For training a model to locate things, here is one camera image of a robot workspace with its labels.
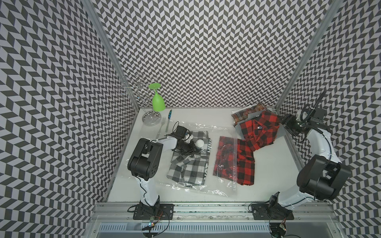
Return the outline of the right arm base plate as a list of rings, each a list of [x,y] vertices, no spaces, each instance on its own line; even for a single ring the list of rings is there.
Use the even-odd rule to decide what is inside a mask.
[[[292,210],[279,204],[272,207],[268,204],[251,204],[251,211],[255,220],[294,220]]]

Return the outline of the clear plastic vacuum bag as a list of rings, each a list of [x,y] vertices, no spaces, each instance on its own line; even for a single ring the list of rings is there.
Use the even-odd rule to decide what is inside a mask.
[[[118,185],[143,199],[154,194],[167,201],[233,197],[237,144],[233,128],[182,121],[142,126],[128,142],[126,176]]]

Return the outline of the grey shirt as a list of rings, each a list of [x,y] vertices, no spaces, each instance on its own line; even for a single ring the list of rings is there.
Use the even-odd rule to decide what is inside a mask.
[[[280,129],[280,117],[266,110],[252,113],[246,120],[238,122],[235,129],[247,141],[271,144]]]

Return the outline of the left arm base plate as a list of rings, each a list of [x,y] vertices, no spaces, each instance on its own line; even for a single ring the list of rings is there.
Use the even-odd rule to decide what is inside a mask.
[[[151,217],[160,220],[172,220],[175,204],[164,203],[158,206],[147,206],[139,203],[133,214],[134,220],[149,220]]]

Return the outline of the red black buffalo plaid shirt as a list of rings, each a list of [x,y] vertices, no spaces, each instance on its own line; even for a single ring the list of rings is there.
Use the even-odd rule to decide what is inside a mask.
[[[249,148],[256,151],[274,143],[280,119],[272,112],[262,111],[254,119],[240,123],[239,127]]]

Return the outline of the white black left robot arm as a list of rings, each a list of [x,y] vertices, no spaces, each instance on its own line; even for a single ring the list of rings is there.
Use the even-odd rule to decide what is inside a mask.
[[[162,153],[169,150],[186,155],[200,152],[200,148],[193,141],[185,142],[181,138],[166,135],[164,138],[156,140],[139,139],[129,159],[128,170],[138,182],[141,194],[140,201],[146,206],[154,207],[159,202],[153,177],[158,171]]]

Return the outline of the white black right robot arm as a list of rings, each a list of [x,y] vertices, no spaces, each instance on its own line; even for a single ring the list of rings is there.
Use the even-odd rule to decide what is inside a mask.
[[[300,170],[296,185],[272,195],[269,207],[293,210],[313,200],[334,200],[352,175],[352,170],[335,153],[328,126],[314,117],[303,122],[294,115],[288,115],[282,124],[292,133],[306,135],[313,156]]]

